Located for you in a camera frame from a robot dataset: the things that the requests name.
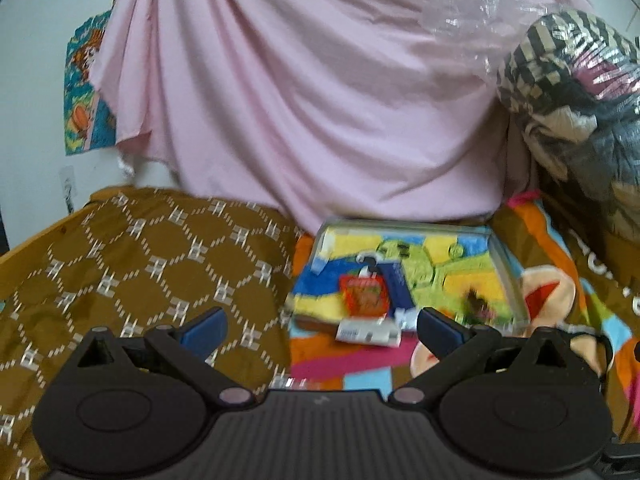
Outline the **white barcode label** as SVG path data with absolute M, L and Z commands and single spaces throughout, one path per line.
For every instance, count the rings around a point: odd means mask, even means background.
M 335 339 L 346 344 L 398 348 L 401 329 L 389 318 L 345 318 L 337 325 Z

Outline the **colourful cartoon wall poster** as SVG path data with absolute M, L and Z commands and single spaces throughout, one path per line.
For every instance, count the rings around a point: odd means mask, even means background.
M 67 156 L 115 145 L 115 116 L 89 81 L 90 68 L 101 47 L 110 16 L 111 11 L 106 11 L 88 18 L 67 43 L 63 87 Z

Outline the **colourful cartoon bed sheet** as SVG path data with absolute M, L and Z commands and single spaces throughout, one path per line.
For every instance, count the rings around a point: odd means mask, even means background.
M 532 322 L 526 330 L 576 330 L 574 351 L 606 385 L 614 431 L 639 439 L 639 283 L 624 287 L 570 226 L 562 226 L 538 198 L 510 200 L 490 225 L 506 245 Z M 416 338 L 397 349 L 343 344 L 331 325 L 290 326 L 293 378 L 314 389 L 371 389 L 389 393 L 437 364 Z

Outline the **dark dried fruit packet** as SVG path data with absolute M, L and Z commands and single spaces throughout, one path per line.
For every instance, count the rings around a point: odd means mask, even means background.
M 469 289 L 463 301 L 463 314 L 469 324 L 488 324 L 496 317 L 488 301 L 475 289 Z

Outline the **pink hanging cloth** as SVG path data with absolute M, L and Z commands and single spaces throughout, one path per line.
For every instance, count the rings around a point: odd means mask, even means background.
M 420 23 L 430 0 L 117 0 L 90 80 L 124 153 L 203 197 L 418 221 L 529 180 L 495 92 Z M 588 9 L 588 0 L 525 0 Z

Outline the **brown patterned PF blanket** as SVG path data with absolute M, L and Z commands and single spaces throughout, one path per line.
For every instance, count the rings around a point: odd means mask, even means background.
M 93 326 L 135 337 L 221 308 L 228 335 L 207 361 L 263 393 L 291 365 L 283 306 L 297 237 L 279 211 L 237 200 L 144 188 L 91 206 L 1 297 L 2 477 L 46 472 L 32 413 Z

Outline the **dark blue sachet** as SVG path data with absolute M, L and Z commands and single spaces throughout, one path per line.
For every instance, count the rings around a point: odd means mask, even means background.
M 390 297 L 388 316 L 393 318 L 397 312 L 412 310 L 416 307 L 410 294 L 404 269 L 399 261 L 378 261 L 373 256 L 358 256 L 357 261 L 364 265 L 370 275 L 379 275 L 383 279 Z

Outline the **red snack packet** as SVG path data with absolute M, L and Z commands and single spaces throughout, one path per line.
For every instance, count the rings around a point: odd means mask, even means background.
M 390 310 L 390 297 L 384 278 L 379 275 L 346 274 L 338 281 L 351 318 L 385 318 Z

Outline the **plastic wrapped patterned bedding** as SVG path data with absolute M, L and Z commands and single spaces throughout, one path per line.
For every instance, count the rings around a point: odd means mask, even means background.
M 421 24 L 495 88 L 536 162 L 638 242 L 638 47 L 557 3 L 431 0 Z

